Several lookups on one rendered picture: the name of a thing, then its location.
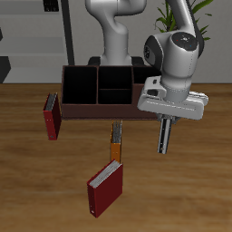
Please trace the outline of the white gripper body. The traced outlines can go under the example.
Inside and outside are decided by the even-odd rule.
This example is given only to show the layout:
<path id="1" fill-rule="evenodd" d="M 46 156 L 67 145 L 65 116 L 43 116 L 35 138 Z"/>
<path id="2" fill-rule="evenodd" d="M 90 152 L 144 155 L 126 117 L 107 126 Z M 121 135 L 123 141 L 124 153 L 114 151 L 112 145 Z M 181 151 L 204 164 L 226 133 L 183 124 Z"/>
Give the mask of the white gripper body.
<path id="1" fill-rule="evenodd" d="M 202 92 L 190 92 L 183 102 L 167 102 L 142 94 L 138 101 L 138 109 L 180 118 L 200 120 L 204 107 L 208 104 L 208 96 Z"/>

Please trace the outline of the orange book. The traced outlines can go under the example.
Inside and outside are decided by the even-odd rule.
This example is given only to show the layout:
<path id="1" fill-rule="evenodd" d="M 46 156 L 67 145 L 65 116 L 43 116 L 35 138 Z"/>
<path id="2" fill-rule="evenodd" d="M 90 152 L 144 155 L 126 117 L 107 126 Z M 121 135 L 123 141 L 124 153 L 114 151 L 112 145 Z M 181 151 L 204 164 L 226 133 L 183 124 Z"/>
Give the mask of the orange book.
<path id="1" fill-rule="evenodd" d="M 122 121 L 113 121 L 111 124 L 110 158 L 118 162 L 121 162 L 121 136 Z"/>

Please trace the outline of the dark brown desk caddy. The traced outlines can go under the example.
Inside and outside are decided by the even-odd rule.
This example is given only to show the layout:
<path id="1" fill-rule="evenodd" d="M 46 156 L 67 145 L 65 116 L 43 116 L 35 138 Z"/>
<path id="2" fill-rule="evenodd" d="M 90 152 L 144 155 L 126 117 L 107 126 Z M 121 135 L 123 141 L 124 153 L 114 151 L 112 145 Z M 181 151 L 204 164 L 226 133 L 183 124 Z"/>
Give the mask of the dark brown desk caddy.
<path id="1" fill-rule="evenodd" d="M 150 66 L 64 66 L 61 107 L 64 120 L 155 120 L 137 108 Z"/>

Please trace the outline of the dark red book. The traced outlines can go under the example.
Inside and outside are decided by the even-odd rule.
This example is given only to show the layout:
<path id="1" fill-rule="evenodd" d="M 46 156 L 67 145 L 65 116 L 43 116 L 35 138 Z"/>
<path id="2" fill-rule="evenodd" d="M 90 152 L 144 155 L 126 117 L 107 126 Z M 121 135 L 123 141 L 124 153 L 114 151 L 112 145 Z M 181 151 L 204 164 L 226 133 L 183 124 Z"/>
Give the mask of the dark red book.
<path id="1" fill-rule="evenodd" d="M 122 193 L 123 165 L 115 159 L 87 181 L 90 213 L 98 218 Z"/>
<path id="2" fill-rule="evenodd" d="M 48 94 L 43 107 L 43 117 L 47 129 L 48 139 L 57 140 L 62 119 L 58 96 L 56 93 Z"/>

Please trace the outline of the green pot plant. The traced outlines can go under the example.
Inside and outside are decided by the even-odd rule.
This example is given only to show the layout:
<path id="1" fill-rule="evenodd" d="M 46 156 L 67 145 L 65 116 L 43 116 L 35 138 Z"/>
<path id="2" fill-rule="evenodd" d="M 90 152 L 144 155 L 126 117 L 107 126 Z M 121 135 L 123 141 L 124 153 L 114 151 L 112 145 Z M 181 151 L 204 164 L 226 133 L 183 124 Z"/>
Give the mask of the green pot plant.
<path id="1" fill-rule="evenodd" d="M 199 3 L 196 3 L 197 0 L 193 0 L 193 2 L 190 4 L 192 13 L 195 14 L 197 11 L 199 11 L 201 8 L 211 4 L 213 0 L 202 0 Z M 159 29 L 161 33 L 166 33 L 169 31 L 175 31 L 178 29 L 176 21 L 174 19 L 174 14 L 172 13 L 172 10 L 170 8 L 169 3 L 165 3 L 165 9 L 166 13 L 163 13 L 160 8 L 158 8 L 159 12 L 162 14 L 162 17 L 159 17 L 155 21 L 155 28 Z M 162 22 L 162 25 L 164 26 L 163 29 L 157 26 L 157 22 Z"/>

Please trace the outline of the white shelf unit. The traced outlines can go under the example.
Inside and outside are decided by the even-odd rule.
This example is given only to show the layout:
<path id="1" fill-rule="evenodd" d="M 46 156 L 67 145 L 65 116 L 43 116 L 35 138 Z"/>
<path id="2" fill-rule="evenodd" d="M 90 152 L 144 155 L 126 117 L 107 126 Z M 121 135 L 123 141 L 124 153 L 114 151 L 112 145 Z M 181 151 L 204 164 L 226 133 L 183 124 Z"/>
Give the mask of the white shelf unit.
<path id="1" fill-rule="evenodd" d="M 0 83 L 59 83 L 68 63 L 61 0 L 0 0 Z"/>

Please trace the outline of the black items on shelf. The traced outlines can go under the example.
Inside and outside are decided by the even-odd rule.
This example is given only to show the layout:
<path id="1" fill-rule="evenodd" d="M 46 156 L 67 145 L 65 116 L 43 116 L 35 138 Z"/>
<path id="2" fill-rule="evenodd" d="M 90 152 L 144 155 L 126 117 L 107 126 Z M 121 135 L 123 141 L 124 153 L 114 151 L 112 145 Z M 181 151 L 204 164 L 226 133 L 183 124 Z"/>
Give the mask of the black items on shelf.
<path id="1" fill-rule="evenodd" d="M 43 0 L 43 9 L 45 12 L 58 12 L 58 0 Z"/>

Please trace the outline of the flat black base plate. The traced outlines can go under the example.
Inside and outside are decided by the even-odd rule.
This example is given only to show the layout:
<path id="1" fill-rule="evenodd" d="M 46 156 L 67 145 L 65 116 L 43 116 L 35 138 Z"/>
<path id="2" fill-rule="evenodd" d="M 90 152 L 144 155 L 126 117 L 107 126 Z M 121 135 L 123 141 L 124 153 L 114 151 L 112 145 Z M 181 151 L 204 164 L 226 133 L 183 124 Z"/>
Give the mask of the flat black base plate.
<path id="1" fill-rule="evenodd" d="M 93 56 L 89 59 L 89 65 L 100 65 L 101 64 L 101 57 L 100 56 Z M 131 57 L 131 64 L 133 66 L 144 65 L 143 59 L 139 56 L 132 56 Z"/>

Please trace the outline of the black upright post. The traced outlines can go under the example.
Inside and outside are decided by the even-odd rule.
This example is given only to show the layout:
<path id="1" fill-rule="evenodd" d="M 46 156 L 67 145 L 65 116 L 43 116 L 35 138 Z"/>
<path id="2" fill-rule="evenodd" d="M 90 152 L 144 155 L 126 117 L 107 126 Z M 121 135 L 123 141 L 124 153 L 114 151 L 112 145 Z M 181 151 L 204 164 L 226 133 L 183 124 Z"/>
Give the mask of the black upright post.
<path id="1" fill-rule="evenodd" d="M 69 65 L 74 65 L 73 36 L 71 28 L 69 0 L 61 0 L 61 6 L 63 12 L 63 29 L 67 51 L 67 60 Z"/>

